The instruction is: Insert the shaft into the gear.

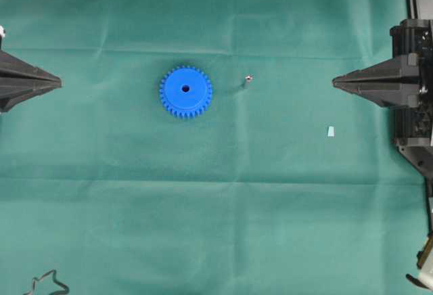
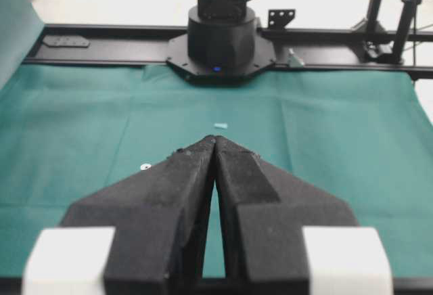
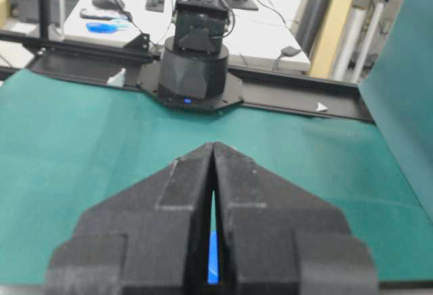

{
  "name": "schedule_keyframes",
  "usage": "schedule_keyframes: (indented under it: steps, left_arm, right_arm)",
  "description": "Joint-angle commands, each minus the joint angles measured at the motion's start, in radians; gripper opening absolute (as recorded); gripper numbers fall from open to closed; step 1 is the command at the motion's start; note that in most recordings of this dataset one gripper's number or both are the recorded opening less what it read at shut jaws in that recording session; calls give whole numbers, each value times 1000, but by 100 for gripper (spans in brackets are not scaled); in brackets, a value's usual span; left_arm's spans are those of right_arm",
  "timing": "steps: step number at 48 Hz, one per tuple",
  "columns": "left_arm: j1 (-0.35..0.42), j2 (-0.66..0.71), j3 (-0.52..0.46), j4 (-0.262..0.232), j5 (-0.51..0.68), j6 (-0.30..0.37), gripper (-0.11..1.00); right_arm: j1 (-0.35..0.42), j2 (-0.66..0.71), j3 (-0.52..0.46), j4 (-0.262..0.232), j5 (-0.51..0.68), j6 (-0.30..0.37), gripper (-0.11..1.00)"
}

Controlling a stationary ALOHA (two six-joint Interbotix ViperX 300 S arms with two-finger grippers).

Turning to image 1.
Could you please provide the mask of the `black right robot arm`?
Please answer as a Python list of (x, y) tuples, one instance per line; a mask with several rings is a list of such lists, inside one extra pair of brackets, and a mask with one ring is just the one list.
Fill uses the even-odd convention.
[(332, 85), (394, 110), (397, 139), (432, 145), (432, 0), (408, 0), (409, 17), (390, 29), (392, 58), (333, 79)]

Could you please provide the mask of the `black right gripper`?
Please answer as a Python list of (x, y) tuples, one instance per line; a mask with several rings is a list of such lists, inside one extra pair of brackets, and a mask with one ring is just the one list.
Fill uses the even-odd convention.
[(380, 107), (397, 108), (399, 137), (431, 138), (432, 21), (403, 20), (390, 36), (392, 59), (338, 76), (333, 86)]

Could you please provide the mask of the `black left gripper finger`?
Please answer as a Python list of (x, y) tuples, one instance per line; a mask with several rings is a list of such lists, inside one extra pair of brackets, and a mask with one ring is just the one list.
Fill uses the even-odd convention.
[(4, 51), (1, 51), (1, 77), (35, 79), (49, 81), (55, 84), (62, 83), (60, 77), (36, 66), (32, 66)]
[(61, 87), (61, 83), (1, 84), (1, 113), (10, 111), (23, 101)]

